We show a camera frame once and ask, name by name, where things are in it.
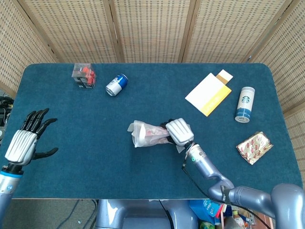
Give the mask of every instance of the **starbucks logo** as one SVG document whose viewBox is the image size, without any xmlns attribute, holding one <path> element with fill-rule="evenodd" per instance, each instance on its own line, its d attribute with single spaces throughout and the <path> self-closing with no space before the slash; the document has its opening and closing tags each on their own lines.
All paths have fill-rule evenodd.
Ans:
<svg viewBox="0 0 305 229">
<path fill-rule="evenodd" d="M 250 98 L 249 98 L 248 96 L 244 96 L 244 97 L 242 98 L 242 103 L 248 104 L 249 102 L 250 102 Z"/>
</svg>

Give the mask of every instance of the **starbucks cup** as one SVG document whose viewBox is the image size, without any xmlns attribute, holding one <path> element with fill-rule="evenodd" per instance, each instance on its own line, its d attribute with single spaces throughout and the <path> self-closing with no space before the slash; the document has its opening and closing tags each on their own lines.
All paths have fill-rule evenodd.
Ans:
<svg viewBox="0 0 305 229">
<path fill-rule="evenodd" d="M 235 120 L 240 123 L 248 123 L 250 121 L 252 105 L 254 100 L 255 89 L 252 87 L 243 87 L 240 92 L 237 105 Z"/>
</svg>

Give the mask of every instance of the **gold foil wrapper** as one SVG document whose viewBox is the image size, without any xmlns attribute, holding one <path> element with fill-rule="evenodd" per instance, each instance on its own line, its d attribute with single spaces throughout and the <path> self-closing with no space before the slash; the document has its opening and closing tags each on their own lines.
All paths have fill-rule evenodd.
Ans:
<svg viewBox="0 0 305 229">
<path fill-rule="evenodd" d="M 263 132 L 257 132 L 237 145 L 240 155 L 251 165 L 260 159 L 273 145 Z"/>
</svg>

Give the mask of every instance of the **soda can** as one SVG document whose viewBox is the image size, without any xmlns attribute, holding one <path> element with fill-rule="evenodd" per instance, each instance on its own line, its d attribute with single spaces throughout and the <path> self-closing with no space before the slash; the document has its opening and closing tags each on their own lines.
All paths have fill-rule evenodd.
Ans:
<svg viewBox="0 0 305 229">
<path fill-rule="evenodd" d="M 235 115 L 236 121 L 240 123 L 248 123 L 250 121 L 254 94 L 255 94 L 254 88 L 252 87 L 242 88 Z"/>
<path fill-rule="evenodd" d="M 106 92 L 111 96 L 116 96 L 128 83 L 128 78 L 124 74 L 117 75 L 107 86 Z"/>
</svg>

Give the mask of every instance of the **table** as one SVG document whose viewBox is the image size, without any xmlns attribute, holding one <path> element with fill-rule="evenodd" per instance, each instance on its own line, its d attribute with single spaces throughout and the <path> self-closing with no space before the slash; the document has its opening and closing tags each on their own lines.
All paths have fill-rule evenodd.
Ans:
<svg viewBox="0 0 305 229">
<path fill-rule="evenodd" d="M 37 152 L 58 147 L 52 157 L 32 161 L 15 198 L 202 198 L 181 170 L 184 154 L 171 144 L 134 148 L 127 128 L 134 120 L 159 125 L 184 118 L 195 141 L 216 167 L 236 186 L 270 192 L 278 183 L 302 186 L 291 141 L 269 68 L 243 64 L 94 64 L 95 89 L 79 89 L 71 78 L 73 64 L 28 66 L 19 86 L 3 144 L 1 162 L 15 131 L 32 110 L 46 107 L 45 119 L 56 117 L 38 141 Z M 234 78 L 232 92 L 205 117 L 184 98 L 208 73 L 225 69 Z M 105 86 L 117 74 L 129 78 L 127 87 L 110 97 Z M 240 90 L 255 88 L 251 121 L 234 120 Z M 236 145 L 256 131 L 274 144 L 253 166 Z M 212 181 L 187 169 L 207 189 Z"/>
</svg>

